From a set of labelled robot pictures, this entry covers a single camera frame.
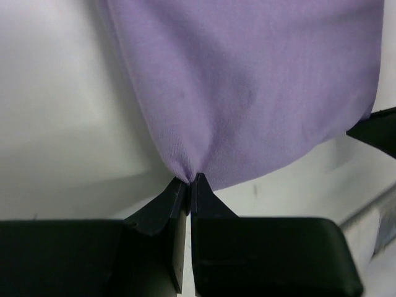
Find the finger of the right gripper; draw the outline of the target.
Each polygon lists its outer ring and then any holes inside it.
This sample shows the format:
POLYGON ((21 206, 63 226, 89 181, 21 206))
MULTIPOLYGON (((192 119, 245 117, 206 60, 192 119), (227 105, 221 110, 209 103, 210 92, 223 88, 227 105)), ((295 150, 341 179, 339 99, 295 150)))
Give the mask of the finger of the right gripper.
POLYGON ((372 113, 368 119, 358 122, 346 135, 368 144, 385 154, 396 156, 395 107, 372 113))

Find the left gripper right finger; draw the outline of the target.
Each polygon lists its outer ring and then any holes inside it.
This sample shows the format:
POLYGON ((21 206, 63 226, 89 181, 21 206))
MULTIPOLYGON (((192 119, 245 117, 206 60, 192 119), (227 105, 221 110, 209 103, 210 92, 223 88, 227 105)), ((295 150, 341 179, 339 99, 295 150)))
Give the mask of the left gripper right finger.
POLYGON ((318 217, 239 217, 198 174, 191 185, 198 296, 361 296, 340 227, 318 217))

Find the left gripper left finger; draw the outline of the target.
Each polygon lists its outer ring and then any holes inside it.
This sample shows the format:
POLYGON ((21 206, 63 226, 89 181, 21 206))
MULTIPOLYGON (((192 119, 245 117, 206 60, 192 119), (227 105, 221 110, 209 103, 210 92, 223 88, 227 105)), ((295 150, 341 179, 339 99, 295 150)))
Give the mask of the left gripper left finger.
POLYGON ((1 222, 1 295, 178 295, 186 197, 173 179, 123 220, 1 222))

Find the purple t shirt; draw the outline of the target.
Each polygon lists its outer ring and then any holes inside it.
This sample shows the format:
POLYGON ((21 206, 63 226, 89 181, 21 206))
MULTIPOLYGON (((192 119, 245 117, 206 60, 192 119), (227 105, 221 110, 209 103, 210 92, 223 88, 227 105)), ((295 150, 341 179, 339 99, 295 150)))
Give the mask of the purple t shirt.
POLYGON ((223 189, 367 118, 383 1, 100 1, 166 167, 223 189))

